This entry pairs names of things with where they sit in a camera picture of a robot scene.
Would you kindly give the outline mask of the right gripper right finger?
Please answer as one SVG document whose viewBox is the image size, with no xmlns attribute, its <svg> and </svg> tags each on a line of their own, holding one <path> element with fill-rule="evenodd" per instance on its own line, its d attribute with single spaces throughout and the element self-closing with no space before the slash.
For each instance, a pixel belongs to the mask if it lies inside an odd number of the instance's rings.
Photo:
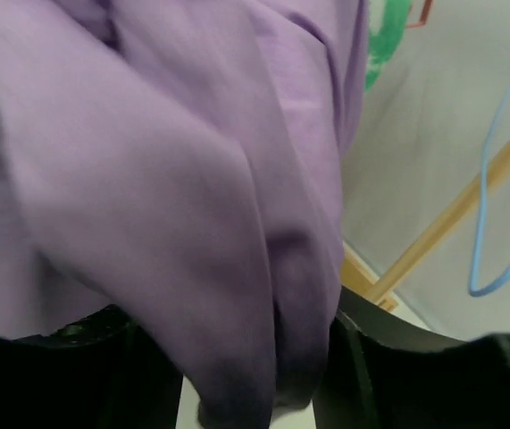
<svg viewBox="0 0 510 429">
<path fill-rule="evenodd" d="M 510 333 L 460 341 L 343 289 L 313 407 L 319 428 L 510 429 Z"/>
</svg>

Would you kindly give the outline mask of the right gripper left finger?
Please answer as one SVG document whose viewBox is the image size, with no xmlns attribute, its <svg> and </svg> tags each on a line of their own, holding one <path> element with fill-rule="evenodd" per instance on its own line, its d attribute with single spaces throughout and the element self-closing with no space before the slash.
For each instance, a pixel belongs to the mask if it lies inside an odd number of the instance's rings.
<svg viewBox="0 0 510 429">
<path fill-rule="evenodd" d="M 48 336 L 0 337 L 0 429 L 173 428 L 182 376 L 115 306 Z"/>
</svg>

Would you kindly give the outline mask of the purple trousers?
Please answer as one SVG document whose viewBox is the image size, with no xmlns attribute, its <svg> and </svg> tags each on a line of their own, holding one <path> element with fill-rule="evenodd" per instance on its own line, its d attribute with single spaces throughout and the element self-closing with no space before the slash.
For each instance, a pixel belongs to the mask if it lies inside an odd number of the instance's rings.
<svg viewBox="0 0 510 429">
<path fill-rule="evenodd" d="M 265 428 L 326 367 L 365 1 L 0 1 L 0 336 L 114 304 Z"/>
</svg>

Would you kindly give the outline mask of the salmon pink hanger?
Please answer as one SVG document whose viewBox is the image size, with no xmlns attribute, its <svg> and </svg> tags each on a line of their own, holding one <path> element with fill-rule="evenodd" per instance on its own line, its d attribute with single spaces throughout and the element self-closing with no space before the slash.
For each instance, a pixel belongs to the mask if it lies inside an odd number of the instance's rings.
<svg viewBox="0 0 510 429">
<path fill-rule="evenodd" d="M 424 0 L 422 3 L 422 6 L 421 6 L 418 20 L 407 23 L 405 27 L 407 29 L 414 29 L 414 28 L 420 28 L 420 27 L 424 26 L 429 19 L 432 4 L 433 4 L 433 0 Z"/>
</svg>

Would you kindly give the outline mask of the wooden clothes rack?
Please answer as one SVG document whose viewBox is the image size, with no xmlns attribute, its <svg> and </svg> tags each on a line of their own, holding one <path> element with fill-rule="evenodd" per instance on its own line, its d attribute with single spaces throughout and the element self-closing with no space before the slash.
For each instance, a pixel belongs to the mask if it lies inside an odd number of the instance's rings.
<svg viewBox="0 0 510 429">
<path fill-rule="evenodd" d="M 510 140 L 489 163 L 487 175 L 487 190 L 497 188 L 510 177 Z M 395 308 L 397 303 L 388 297 L 390 292 L 477 208 L 481 201 L 479 193 L 480 177 L 476 176 L 380 279 L 374 277 L 364 261 L 347 250 L 341 269 L 343 286 L 385 310 Z"/>
</svg>

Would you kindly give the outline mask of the green patterned garment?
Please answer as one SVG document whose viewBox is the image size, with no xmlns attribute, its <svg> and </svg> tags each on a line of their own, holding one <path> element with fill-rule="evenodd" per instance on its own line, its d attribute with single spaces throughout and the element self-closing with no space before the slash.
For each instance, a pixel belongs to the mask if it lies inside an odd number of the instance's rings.
<svg viewBox="0 0 510 429">
<path fill-rule="evenodd" d="M 365 91 L 396 52 L 405 32 L 411 0 L 370 0 Z"/>
</svg>

